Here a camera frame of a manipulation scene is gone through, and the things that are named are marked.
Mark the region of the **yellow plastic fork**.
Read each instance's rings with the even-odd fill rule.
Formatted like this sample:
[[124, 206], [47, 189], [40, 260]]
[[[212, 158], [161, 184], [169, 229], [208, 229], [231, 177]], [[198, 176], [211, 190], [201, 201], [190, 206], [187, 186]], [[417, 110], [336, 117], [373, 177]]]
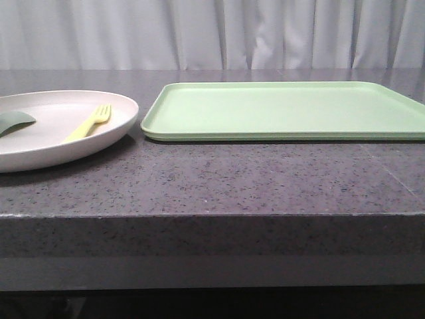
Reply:
[[103, 104], [98, 106], [91, 115], [77, 129], [75, 129], [68, 137], [63, 140], [63, 143], [73, 142], [81, 138], [85, 138], [93, 126], [103, 124], [110, 119], [112, 106]]

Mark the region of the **beige round plate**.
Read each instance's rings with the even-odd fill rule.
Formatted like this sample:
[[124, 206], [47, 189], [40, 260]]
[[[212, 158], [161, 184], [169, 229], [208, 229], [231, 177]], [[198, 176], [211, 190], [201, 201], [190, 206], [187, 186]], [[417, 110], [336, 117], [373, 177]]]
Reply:
[[[64, 140], [97, 106], [112, 107], [110, 119], [89, 136]], [[1, 97], [1, 112], [20, 111], [36, 122], [1, 137], [1, 172], [50, 167], [94, 154], [117, 142], [133, 126], [137, 103], [126, 96], [92, 90], [56, 90]]]

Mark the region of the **light green tray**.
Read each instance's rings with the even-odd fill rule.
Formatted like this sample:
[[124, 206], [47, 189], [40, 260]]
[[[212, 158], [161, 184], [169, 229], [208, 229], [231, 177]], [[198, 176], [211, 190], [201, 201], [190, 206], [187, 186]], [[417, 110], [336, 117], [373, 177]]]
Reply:
[[372, 82], [165, 86], [141, 122], [159, 141], [422, 141], [424, 105]]

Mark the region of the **white curtain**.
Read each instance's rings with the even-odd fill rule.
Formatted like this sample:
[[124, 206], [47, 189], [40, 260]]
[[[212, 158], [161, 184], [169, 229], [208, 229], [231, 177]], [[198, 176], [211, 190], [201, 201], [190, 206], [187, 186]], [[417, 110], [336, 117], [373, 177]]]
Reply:
[[423, 66], [423, 1], [1, 2], [3, 70]]

